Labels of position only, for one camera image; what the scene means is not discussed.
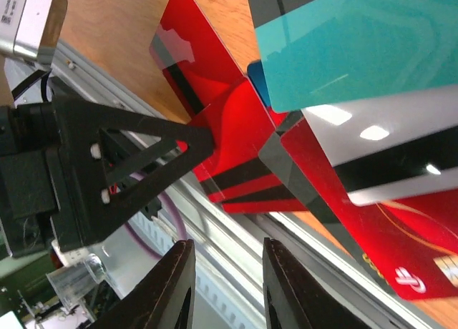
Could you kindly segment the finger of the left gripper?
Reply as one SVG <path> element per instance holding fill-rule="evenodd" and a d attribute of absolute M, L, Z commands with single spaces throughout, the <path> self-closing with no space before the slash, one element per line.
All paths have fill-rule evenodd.
<path fill-rule="evenodd" d="M 214 141 L 205 127 L 193 127 L 77 97 L 55 97 L 53 112 L 59 129 L 59 158 L 69 186 L 77 237 L 58 234 L 63 251 L 105 240 L 173 182 L 213 154 Z M 134 132 L 157 137 L 114 166 L 103 162 L 102 133 Z M 156 167 L 138 183 L 115 195 L 111 185 L 142 171 L 184 142 L 187 149 Z"/>

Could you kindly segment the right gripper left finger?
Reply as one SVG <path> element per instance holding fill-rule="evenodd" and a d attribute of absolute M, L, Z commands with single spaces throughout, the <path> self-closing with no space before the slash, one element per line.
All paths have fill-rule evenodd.
<path fill-rule="evenodd" d="M 132 292 L 90 327 L 191 328 L 195 263 L 194 241 L 177 241 Z"/>

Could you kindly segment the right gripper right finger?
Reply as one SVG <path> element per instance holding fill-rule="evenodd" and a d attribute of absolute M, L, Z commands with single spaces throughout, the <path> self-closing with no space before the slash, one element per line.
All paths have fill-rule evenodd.
<path fill-rule="evenodd" d="M 263 241 L 263 294 L 268 328 L 368 328 L 269 237 Z"/>

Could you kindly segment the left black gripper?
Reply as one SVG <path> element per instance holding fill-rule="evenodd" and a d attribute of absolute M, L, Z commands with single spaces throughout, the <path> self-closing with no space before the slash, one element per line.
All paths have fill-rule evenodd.
<path fill-rule="evenodd" d="M 63 252 L 106 239 L 107 228 L 82 211 L 82 194 L 70 190 L 75 177 L 64 163 L 54 105 L 80 99 L 53 78 L 51 102 L 1 107 L 1 231 L 6 251 L 21 258 L 58 240 Z"/>

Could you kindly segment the red card with chip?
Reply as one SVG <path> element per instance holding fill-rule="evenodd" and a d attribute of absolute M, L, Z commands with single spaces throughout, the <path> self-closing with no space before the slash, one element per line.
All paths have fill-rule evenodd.
<path fill-rule="evenodd" d="M 261 161 L 385 290 L 403 299 L 457 296 L 457 191 L 356 206 L 305 120 L 275 129 Z"/>

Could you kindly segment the red card bottom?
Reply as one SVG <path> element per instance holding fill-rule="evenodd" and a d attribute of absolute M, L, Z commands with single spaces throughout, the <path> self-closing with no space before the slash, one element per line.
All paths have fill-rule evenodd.
<path fill-rule="evenodd" d="M 187 80 L 176 89 L 192 115 L 190 125 L 213 135 L 213 153 L 193 170 L 211 202 L 227 213 L 305 210 L 258 156 L 275 126 L 246 77 L 203 95 Z"/>

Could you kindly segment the white card under teal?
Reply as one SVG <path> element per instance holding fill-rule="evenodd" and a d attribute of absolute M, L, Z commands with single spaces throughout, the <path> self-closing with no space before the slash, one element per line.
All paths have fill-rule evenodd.
<path fill-rule="evenodd" d="M 457 188 L 457 85 L 306 107 L 355 205 Z"/>

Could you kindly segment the teal card left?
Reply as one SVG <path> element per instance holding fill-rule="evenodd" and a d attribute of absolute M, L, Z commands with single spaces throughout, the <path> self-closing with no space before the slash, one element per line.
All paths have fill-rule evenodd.
<path fill-rule="evenodd" d="M 248 0 L 277 112 L 457 83 L 457 0 Z"/>

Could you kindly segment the aluminium rail frame front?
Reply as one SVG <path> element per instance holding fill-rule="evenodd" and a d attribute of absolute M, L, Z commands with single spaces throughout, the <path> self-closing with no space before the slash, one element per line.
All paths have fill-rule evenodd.
<path fill-rule="evenodd" d="M 84 58 L 78 51 L 64 41 L 57 45 L 53 61 L 54 73 L 70 84 L 85 99 L 109 106 L 128 109 L 164 118 L 156 109 L 145 103 L 116 79 Z M 429 317 L 431 313 L 423 308 L 386 293 L 350 256 L 336 247 L 327 237 L 316 232 L 317 225 L 312 226 L 302 222 L 293 213 L 273 212 L 260 215 L 226 214 L 219 205 L 213 205 L 203 194 L 197 180 L 192 174 L 185 175 L 172 185 L 167 193 L 178 207 L 184 219 L 187 233 L 191 225 L 213 238 L 219 247 L 229 257 L 240 255 L 244 258 L 256 259 L 260 265 L 262 241 L 264 237 L 280 240 L 307 268 L 313 277 L 343 305 L 348 306 L 356 315 L 371 328 L 444 328 Z M 116 265 L 117 279 L 112 280 L 116 291 L 127 295 L 133 289 L 128 282 L 130 276 L 135 282 L 140 281 L 143 270 L 152 264 L 140 244 L 156 248 L 165 253 L 175 239 L 176 231 L 164 210 L 159 212 L 157 221 L 149 221 L 142 214 L 135 215 L 130 221 L 130 230 L 122 229 L 122 234 L 113 234 L 107 239 L 108 247 L 114 246 L 115 237 L 122 235 L 127 239 L 127 233 L 134 231 L 140 238 L 131 238 L 132 243 L 122 248 L 133 248 L 134 241 L 143 250 L 142 255 L 135 257 L 126 267 Z M 106 244 L 97 247 L 105 255 L 112 257 Z"/>

